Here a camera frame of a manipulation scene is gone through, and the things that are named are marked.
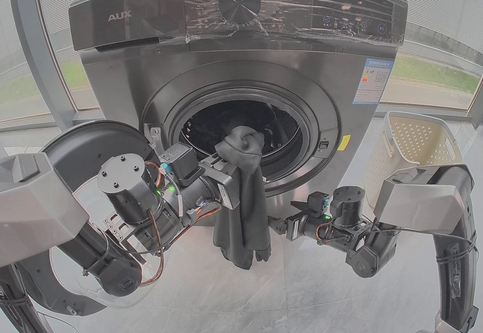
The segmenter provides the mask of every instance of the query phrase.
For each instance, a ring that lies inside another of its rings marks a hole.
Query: energy label
[[[393,66],[394,62],[389,60],[367,59],[352,103],[377,105],[381,100]]]

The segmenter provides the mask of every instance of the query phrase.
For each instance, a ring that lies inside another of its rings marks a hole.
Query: washing machine
[[[77,0],[73,46],[107,120],[200,159],[230,130],[265,136],[270,215],[332,192],[374,115],[405,0]]]

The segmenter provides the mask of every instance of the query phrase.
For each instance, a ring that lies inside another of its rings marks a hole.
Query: grass
[[[474,94],[480,83],[480,78],[467,72],[401,53],[394,63],[393,77],[428,82],[469,94]]]
[[[80,60],[66,60],[60,64],[60,68],[70,89],[88,85],[86,72]],[[391,78],[393,77],[427,82],[470,94],[474,94],[480,82],[478,77],[467,72],[401,53],[395,61],[391,73]],[[0,83],[0,103],[38,95],[39,89],[32,76],[19,76]]]
[[[70,89],[88,85],[88,78],[80,60],[66,60],[61,62],[60,68]],[[31,75],[0,82],[0,103],[39,95],[39,89]]]

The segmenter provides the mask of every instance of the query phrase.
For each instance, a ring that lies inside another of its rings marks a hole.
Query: aux logo
[[[127,17],[131,17],[131,10],[129,11],[126,11],[126,12],[121,12],[120,14],[111,14],[109,16],[109,19],[107,19],[108,22],[110,22],[111,20],[116,20],[116,19],[125,19]]]

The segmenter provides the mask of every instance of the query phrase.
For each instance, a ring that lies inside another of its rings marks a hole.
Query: control panel
[[[188,36],[259,30],[401,38],[392,34],[390,0],[184,0],[184,8]]]
[[[69,9],[75,50],[239,35],[400,46],[406,16],[404,0],[84,0]]]

